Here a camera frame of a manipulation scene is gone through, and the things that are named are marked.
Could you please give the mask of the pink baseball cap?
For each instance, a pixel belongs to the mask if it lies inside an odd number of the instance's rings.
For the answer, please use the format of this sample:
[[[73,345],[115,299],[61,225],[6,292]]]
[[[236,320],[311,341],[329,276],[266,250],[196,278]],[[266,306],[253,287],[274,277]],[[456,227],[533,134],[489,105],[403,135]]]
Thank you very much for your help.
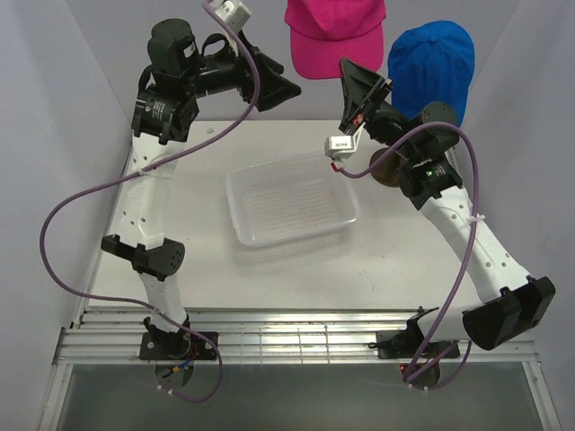
[[[347,58],[371,71],[384,62],[384,1],[288,0],[284,22],[296,72],[308,80],[341,77]]]

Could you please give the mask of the blue baseball cap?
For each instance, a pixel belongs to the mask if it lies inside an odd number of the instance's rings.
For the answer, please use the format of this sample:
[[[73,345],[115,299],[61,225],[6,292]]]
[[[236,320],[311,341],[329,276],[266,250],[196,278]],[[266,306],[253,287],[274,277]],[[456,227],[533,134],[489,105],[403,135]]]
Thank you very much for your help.
[[[433,101],[455,111],[462,125],[475,71],[473,39],[456,22],[440,20],[407,30],[387,59],[392,106],[412,118]]]

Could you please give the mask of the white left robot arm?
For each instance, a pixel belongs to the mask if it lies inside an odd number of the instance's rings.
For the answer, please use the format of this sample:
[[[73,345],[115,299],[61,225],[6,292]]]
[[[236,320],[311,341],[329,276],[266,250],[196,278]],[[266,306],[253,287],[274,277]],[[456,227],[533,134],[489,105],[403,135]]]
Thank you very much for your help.
[[[176,273],[185,247],[164,233],[164,214],[176,162],[202,97],[237,90],[258,111],[271,110],[301,93],[284,77],[283,66],[251,44],[253,63],[234,52],[220,33],[197,45],[183,19],[157,23],[147,43],[150,59],[138,83],[131,122],[136,177],[125,184],[126,196],[116,230],[102,238],[102,250],[130,263],[146,290],[152,314],[144,321],[156,347],[170,358],[190,350],[184,330],[190,321],[181,304]]]

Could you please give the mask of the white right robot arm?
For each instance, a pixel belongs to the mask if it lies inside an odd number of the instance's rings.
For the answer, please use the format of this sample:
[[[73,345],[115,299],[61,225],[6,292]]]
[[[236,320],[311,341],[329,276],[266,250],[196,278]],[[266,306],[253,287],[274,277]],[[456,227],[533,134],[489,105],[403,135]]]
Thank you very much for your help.
[[[511,257],[479,213],[479,190],[467,190],[446,153],[469,138],[457,125],[454,109],[441,101],[428,103],[407,118],[386,102],[390,79],[356,64],[340,61],[344,111],[341,136],[326,140],[332,168],[344,168],[358,149],[361,133],[386,146],[362,172],[362,178],[391,156],[401,160],[402,194],[443,236],[461,268],[444,304],[420,308],[404,330],[378,335],[375,347],[386,357],[427,356],[441,346],[468,340],[483,350],[536,327],[556,288],[548,277],[534,277]]]

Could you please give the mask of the white plastic basket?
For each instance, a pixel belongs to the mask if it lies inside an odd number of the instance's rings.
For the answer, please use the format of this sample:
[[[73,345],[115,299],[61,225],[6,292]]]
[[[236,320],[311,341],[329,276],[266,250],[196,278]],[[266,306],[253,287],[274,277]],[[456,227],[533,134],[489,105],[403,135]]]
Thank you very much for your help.
[[[337,232],[359,215],[350,181],[317,152],[229,172],[226,197],[237,240],[253,248]]]

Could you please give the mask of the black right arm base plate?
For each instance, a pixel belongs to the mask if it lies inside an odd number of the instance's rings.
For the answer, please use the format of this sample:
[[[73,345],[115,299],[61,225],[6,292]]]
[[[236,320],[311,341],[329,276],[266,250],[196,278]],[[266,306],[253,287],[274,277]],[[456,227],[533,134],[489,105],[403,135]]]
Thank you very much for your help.
[[[412,336],[407,330],[380,330],[376,333],[376,340],[368,343],[367,347],[375,350],[380,359],[412,359],[422,340],[422,336]],[[434,358],[450,346],[450,341],[430,342],[420,357]]]

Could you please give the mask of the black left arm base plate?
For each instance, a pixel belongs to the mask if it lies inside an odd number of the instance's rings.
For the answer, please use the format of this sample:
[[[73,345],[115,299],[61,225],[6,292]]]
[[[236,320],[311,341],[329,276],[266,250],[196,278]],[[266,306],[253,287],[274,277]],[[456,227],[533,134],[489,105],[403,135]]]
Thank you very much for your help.
[[[192,337],[184,342],[181,353],[165,353],[154,341],[149,333],[142,337],[138,358],[148,361],[185,361],[188,359],[212,361],[217,359],[217,353],[207,341]]]

